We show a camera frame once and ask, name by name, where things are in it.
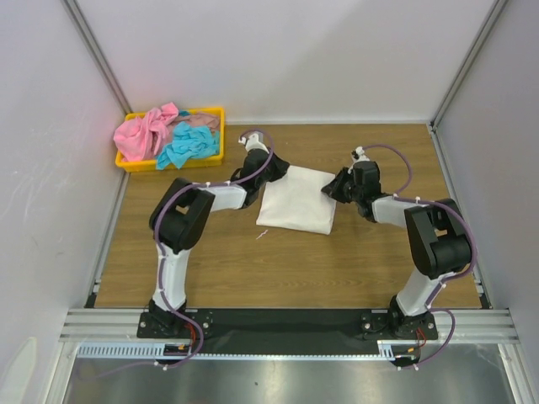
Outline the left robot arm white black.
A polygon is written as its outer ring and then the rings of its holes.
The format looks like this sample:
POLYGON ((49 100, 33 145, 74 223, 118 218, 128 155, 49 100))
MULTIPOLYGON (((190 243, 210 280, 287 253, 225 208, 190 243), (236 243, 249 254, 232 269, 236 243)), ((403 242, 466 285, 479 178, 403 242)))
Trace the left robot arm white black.
POLYGON ((157 282, 148 304, 149 318, 168 337, 185 327, 185 279, 191 250, 201 239, 211 213, 248 208, 267 184, 283 178, 290 163, 272 150, 253 149, 228 181, 191 183, 175 179, 152 212, 149 225, 157 247, 157 282))

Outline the white green raglan t-shirt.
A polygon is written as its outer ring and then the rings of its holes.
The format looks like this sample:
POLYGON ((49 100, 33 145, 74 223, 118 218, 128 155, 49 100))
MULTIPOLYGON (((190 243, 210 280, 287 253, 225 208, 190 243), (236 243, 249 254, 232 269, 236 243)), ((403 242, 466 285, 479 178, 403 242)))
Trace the white green raglan t-shirt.
POLYGON ((283 178, 265 185, 256 224, 328 235, 336 201, 322 188, 334 179, 332 173, 290 166, 283 178))

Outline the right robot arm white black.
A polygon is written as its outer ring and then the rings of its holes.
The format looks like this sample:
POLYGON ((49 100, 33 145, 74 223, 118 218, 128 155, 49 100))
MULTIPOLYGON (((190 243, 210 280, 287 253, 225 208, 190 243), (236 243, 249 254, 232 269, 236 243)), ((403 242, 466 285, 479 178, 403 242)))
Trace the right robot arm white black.
POLYGON ((339 203, 356 205, 361 217, 407 231, 414 270, 392 297, 382 331, 409 339, 429 322, 430 308, 446 283, 471 268, 476 249, 453 199, 405 199, 382 191, 375 162, 342 168, 321 192, 339 203))

